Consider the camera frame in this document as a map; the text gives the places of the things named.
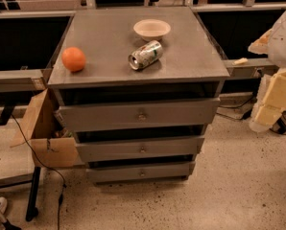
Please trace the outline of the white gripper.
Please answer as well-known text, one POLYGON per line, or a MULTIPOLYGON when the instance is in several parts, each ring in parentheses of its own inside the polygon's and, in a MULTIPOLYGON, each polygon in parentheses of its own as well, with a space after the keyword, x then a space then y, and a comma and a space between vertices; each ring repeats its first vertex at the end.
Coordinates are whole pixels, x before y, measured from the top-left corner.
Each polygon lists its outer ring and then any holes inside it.
MULTIPOLYGON (((262 34, 250 44, 248 51, 258 55, 267 55, 272 29, 262 34)), ((249 127, 254 132, 263 132, 271 128, 286 111, 286 68, 274 74, 268 85, 266 93, 255 104, 251 115, 249 127)))

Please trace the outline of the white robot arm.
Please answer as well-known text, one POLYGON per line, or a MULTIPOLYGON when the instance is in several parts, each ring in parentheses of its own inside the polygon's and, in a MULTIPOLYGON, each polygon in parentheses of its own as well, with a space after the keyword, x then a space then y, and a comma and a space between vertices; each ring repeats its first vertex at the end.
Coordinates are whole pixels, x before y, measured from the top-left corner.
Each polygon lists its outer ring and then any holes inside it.
POLYGON ((274 75, 261 79, 257 102, 250 115, 250 129, 262 132, 271 128, 286 111, 286 11, 249 46, 248 51, 267 54, 268 60, 278 67, 274 75))

